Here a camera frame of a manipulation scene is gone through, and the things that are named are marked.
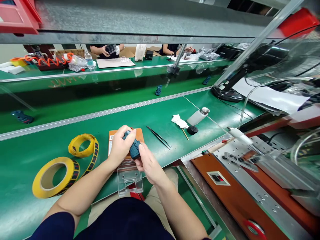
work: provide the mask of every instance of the black cap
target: black cap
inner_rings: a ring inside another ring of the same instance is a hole
[[[190,126],[188,127],[187,132],[190,133],[191,135],[194,135],[198,132],[198,129],[195,126]]]

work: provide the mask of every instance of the navy shirt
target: navy shirt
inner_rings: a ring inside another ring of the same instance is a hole
[[[58,212],[44,220],[31,240],[72,240],[74,219],[70,213]],[[76,240],[90,239],[174,239],[163,227],[157,214],[143,201],[120,198],[110,204]]]

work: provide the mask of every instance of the masking tape roll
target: masking tape roll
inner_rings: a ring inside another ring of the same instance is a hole
[[[79,151],[81,144],[87,140],[90,141],[89,146],[85,150]],[[96,163],[99,153],[99,143],[93,135],[81,134],[76,136],[70,142],[68,150],[69,153],[71,153],[73,156],[79,158],[88,157],[93,154],[90,164],[80,178],[91,172]],[[65,166],[67,169],[66,175],[57,186],[53,186],[53,176],[58,171],[58,169],[63,166]],[[49,198],[59,195],[65,192],[78,180],[79,173],[80,165],[77,161],[67,157],[55,158],[44,165],[34,178],[32,184],[33,195],[37,198]]]

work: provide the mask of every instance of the small blue toy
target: small blue toy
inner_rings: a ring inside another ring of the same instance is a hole
[[[157,88],[157,90],[156,90],[156,92],[155,92],[155,95],[160,96],[160,94],[161,94],[161,89],[162,89],[162,85],[159,85],[158,88]]]
[[[14,111],[11,113],[12,116],[15,116],[19,122],[22,122],[24,124],[29,124],[33,122],[33,117],[29,115],[25,115],[23,111]]]
[[[211,76],[208,76],[208,77],[202,82],[202,84],[203,84],[203,85],[207,85],[210,79],[211,79]]]

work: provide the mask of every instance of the wooden stick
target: wooden stick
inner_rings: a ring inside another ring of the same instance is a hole
[[[183,128],[182,128],[182,131],[183,131],[184,135],[186,135],[186,133],[185,133],[185,131],[183,130]],[[189,138],[188,138],[187,135],[186,135],[186,138],[189,140]]]

